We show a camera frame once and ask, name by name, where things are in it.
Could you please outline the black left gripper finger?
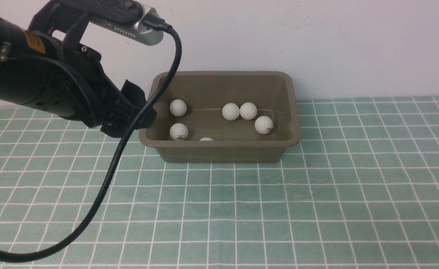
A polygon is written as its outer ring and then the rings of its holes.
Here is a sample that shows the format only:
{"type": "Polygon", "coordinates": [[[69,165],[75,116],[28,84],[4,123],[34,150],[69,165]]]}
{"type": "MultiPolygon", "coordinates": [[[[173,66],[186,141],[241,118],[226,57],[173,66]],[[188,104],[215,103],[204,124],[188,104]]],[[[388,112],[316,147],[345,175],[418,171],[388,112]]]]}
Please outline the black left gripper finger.
{"type": "Polygon", "coordinates": [[[123,138],[132,123],[133,121],[130,120],[124,124],[102,124],[100,131],[108,137],[123,138]]]}
{"type": "Polygon", "coordinates": [[[127,99],[129,103],[142,109],[146,105],[145,93],[141,87],[126,80],[121,89],[122,95],[127,99]]]}

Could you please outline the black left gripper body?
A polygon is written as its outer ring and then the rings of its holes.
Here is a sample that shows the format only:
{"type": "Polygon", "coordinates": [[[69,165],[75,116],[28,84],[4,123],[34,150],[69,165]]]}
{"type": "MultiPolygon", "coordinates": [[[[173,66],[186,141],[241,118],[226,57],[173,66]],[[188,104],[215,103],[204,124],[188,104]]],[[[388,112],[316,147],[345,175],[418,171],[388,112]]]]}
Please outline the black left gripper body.
{"type": "Polygon", "coordinates": [[[105,74],[98,51],[63,48],[65,34],[30,32],[0,17],[0,100],[87,127],[124,124],[142,110],[105,74]]]}

